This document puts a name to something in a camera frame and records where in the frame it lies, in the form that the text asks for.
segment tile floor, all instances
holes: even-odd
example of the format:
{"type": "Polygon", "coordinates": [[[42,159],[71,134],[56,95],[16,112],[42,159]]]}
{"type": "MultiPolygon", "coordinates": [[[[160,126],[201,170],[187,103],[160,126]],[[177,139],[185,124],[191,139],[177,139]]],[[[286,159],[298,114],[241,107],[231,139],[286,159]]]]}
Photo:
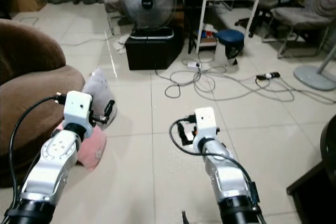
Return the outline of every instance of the tile floor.
{"type": "MultiPolygon", "coordinates": [[[[218,10],[227,27],[242,17],[247,9],[232,12],[218,10]]],[[[67,64],[77,68],[88,79],[100,67],[117,98],[118,115],[106,130],[108,143],[99,166],[93,172],[74,167],[69,182],[55,211],[53,223],[181,223],[181,211],[190,221],[219,223],[220,216],[201,158],[178,151],[170,142],[170,123],[188,115],[195,108],[212,106],[221,140],[234,152],[256,181],[266,221],[300,223],[286,187],[320,160],[319,136],[324,125],[336,114],[336,105],[327,106],[295,94],[291,103],[265,99],[251,94],[231,101],[210,101],[198,96],[192,86],[181,88],[181,97],[170,99],[164,89],[170,84],[153,71],[129,71],[126,55],[117,54],[103,5],[48,4],[35,13],[20,13],[15,20],[32,24],[54,37],[65,53],[67,64]],[[95,41],[78,44],[88,39],[95,41]]],[[[248,39],[239,65],[228,75],[244,79],[277,70],[295,87],[305,88],[292,75],[296,66],[318,65],[317,59],[278,60],[272,44],[262,44],[259,36],[248,39]]],[[[211,52],[201,52],[202,60],[211,52]]],[[[184,70],[181,59],[197,59],[187,54],[186,46],[176,61],[162,75],[184,70]]],[[[336,73],[336,62],[327,69],[336,73]]],[[[177,74],[180,81],[192,74],[177,74]]],[[[216,89],[207,95],[222,99],[244,93],[229,80],[214,78],[216,89]]],[[[208,85],[209,79],[202,79],[208,85]]],[[[336,92],[321,92],[336,99],[336,92]]],[[[286,99],[285,94],[267,92],[273,98],[286,99]]],[[[11,200],[9,189],[0,192],[0,214],[11,200]]]]}

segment brown armchair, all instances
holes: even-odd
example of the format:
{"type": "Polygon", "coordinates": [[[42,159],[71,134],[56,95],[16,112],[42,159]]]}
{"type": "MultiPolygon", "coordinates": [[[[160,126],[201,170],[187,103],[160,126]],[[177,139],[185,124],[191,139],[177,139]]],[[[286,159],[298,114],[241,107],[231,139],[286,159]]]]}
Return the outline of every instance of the brown armchair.
{"type": "MultiPolygon", "coordinates": [[[[8,144],[18,118],[37,101],[56,92],[81,91],[84,83],[81,73],[66,65],[56,41],[31,26],[0,19],[0,187],[12,185],[8,144]]],[[[62,117],[63,107],[47,101],[23,120],[14,144],[19,183],[62,117]]]]}

